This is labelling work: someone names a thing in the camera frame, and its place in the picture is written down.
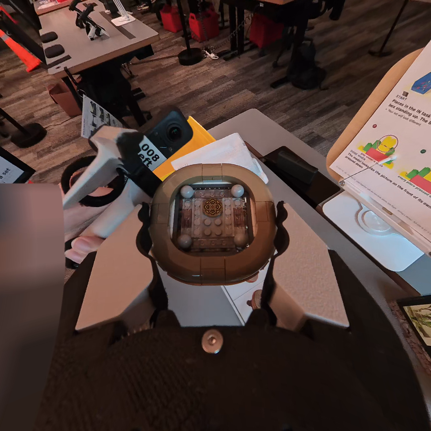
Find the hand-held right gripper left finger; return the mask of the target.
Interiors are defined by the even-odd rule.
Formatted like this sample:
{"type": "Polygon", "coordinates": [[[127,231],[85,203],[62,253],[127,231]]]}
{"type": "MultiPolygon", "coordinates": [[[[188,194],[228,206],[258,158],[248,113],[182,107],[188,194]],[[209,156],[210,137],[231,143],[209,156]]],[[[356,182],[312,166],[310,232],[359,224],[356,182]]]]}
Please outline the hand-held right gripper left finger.
{"type": "Polygon", "coordinates": [[[100,245],[91,269],[75,330],[82,332],[120,323],[137,331],[153,315],[168,310],[168,296],[152,256],[138,248],[143,227],[138,204],[125,221],[100,245]]]}

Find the tan brick pot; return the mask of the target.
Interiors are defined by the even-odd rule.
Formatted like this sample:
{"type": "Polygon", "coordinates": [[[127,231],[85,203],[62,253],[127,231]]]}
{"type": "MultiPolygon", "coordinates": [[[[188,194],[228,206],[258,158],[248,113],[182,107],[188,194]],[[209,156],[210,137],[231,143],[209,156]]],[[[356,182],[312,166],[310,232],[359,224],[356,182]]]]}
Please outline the tan brick pot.
{"type": "Polygon", "coordinates": [[[275,204],[264,183],[238,165],[195,164],[154,194],[148,233],[163,271],[188,284],[235,284],[274,253],[275,204]]]}

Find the neighbouring grey desk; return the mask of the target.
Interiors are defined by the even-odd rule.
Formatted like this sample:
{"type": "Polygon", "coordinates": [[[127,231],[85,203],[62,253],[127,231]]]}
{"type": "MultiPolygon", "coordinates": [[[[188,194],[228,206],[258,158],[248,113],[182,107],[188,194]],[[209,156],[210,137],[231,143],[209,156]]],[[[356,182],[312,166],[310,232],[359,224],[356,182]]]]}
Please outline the neighbouring grey desk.
{"type": "Polygon", "coordinates": [[[72,74],[100,65],[114,58],[141,49],[160,40],[159,33],[139,20],[120,27],[111,22],[100,1],[84,1],[77,8],[84,10],[88,4],[95,3],[94,11],[89,17],[105,29],[109,37],[98,37],[90,40],[86,31],[75,25],[76,12],[67,7],[39,16],[42,29],[40,34],[54,31],[58,39],[50,44],[43,44],[44,50],[53,44],[60,44],[65,55],[71,58],[47,71],[56,78],[66,77],[64,68],[72,74]]]}

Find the person's left hand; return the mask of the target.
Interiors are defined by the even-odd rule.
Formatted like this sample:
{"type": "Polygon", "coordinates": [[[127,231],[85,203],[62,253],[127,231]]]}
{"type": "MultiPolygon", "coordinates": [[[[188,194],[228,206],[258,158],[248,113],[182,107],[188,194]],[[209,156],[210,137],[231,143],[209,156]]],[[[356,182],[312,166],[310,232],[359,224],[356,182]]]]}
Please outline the person's left hand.
{"type": "Polygon", "coordinates": [[[73,262],[81,263],[91,252],[97,251],[104,239],[94,236],[84,236],[86,229],[108,206],[86,207],[77,204],[63,211],[64,240],[73,240],[71,248],[65,251],[65,256],[73,262]]]}

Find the laminated photo sheet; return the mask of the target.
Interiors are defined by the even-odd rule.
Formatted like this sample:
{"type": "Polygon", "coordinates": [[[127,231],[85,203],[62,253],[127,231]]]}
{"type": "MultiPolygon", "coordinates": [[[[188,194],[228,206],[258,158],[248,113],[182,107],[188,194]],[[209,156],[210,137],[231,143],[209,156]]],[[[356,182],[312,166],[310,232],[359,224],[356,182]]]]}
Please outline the laminated photo sheet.
{"type": "Polygon", "coordinates": [[[102,125],[122,128],[122,123],[88,96],[83,95],[81,137],[89,138],[102,125]]]}

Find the white printed paper bag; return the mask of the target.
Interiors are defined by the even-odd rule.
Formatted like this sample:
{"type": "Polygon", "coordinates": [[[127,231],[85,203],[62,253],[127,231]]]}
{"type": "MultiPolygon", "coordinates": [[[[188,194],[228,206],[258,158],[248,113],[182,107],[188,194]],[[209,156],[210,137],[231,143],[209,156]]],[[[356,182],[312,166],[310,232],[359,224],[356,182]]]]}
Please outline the white printed paper bag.
{"type": "Polygon", "coordinates": [[[252,157],[239,133],[233,133],[171,162],[175,170],[193,164],[229,163],[252,171],[267,184],[268,178],[257,159],[252,157]]]}

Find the white instruction booklet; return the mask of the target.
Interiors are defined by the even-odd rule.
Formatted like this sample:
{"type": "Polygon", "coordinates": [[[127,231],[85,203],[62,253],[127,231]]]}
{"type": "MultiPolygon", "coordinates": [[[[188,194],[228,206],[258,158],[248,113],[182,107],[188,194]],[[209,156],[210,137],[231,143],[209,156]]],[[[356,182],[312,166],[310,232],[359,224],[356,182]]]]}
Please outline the white instruction booklet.
{"type": "Polygon", "coordinates": [[[252,312],[260,309],[267,312],[271,325],[277,324],[277,317],[270,305],[275,293],[273,268],[276,257],[277,252],[250,279],[237,284],[221,286],[240,325],[245,326],[252,312]]]}

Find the brown floor bin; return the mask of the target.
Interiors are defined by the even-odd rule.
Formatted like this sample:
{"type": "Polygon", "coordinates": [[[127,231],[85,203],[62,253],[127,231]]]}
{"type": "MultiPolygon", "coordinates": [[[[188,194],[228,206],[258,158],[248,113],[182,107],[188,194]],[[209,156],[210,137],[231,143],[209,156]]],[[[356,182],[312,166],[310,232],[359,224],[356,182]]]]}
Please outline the brown floor bin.
{"type": "Polygon", "coordinates": [[[62,110],[71,118],[82,114],[71,90],[63,81],[47,86],[48,93],[52,100],[59,105],[62,110]]]}

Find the black bamboo set box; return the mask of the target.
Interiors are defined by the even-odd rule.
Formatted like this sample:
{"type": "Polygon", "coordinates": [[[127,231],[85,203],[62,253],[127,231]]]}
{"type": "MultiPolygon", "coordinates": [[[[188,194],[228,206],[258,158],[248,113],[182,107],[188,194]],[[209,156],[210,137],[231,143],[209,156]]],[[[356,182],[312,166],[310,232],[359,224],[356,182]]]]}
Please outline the black bamboo set box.
{"type": "Polygon", "coordinates": [[[424,371],[431,373],[431,296],[394,300],[389,303],[404,337],[424,371]]]}

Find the black round floor base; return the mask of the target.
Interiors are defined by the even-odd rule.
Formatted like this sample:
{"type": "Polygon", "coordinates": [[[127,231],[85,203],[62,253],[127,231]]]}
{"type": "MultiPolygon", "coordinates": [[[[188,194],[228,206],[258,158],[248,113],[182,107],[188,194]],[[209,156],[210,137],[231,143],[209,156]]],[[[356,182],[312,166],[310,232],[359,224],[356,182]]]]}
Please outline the black round floor base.
{"type": "Polygon", "coordinates": [[[40,143],[47,134],[47,130],[39,123],[29,123],[13,132],[11,142],[19,148],[30,148],[40,143]]]}

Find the black device on stand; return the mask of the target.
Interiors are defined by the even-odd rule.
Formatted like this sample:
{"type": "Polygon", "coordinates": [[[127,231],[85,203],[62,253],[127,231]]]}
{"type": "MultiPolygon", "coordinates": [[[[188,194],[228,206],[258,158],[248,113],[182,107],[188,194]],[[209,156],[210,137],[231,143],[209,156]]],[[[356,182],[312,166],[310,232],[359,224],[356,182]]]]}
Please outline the black device on stand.
{"type": "Polygon", "coordinates": [[[89,14],[94,11],[97,4],[94,2],[89,3],[84,10],[80,10],[77,8],[78,3],[81,3],[81,1],[73,0],[69,5],[69,10],[76,12],[77,14],[75,25],[80,29],[85,29],[87,37],[91,41],[101,37],[109,38],[109,34],[106,30],[89,17],[89,14]]]}

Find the black framed floor sign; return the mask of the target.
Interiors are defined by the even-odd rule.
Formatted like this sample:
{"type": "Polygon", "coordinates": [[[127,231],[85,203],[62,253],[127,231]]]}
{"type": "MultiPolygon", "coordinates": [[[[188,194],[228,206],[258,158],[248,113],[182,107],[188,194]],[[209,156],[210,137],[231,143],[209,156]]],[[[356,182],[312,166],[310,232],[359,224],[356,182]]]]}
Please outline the black framed floor sign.
{"type": "Polygon", "coordinates": [[[1,184],[32,184],[30,178],[35,170],[16,156],[0,148],[0,183],[1,184]]]}

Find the wooden instruction board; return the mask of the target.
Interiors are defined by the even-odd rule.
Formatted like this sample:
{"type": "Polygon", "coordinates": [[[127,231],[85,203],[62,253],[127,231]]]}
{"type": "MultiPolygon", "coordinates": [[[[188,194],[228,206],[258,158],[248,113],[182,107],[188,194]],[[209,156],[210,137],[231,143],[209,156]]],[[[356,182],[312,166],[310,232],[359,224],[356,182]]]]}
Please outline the wooden instruction board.
{"type": "Polygon", "coordinates": [[[431,43],[384,75],[326,158],[343,191],[430,256],[431,43]]]}

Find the orange traffic cone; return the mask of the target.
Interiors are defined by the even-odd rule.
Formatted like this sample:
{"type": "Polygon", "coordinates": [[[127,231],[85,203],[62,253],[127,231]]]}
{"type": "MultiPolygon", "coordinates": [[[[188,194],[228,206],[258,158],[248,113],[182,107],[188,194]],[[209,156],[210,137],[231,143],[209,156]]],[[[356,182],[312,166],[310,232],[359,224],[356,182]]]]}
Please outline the orange traffic cone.
{"type": "Polygon", "coordinates": [[[26,72],[30,73],[41,66],[40,46],[21,29],[19,22],[11,16],[6,7],[1,4],[0,35],[1,40],[14,52],[24,64],[26,72]]]}

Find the black backpack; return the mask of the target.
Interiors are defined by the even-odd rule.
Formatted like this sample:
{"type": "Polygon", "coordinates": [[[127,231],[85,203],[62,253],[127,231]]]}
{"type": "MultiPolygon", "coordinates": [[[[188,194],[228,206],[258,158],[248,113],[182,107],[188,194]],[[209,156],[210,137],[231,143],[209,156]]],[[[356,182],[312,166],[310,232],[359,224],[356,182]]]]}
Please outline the black backpack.
{"type": "Polygon", "coordinates": [[[301,90],[322,89],[327,73],[317,65],[315,55],[316,48],[311,39],[304,41],[295,51],[288,67],[288,80],[293,87],[301,90]]]}

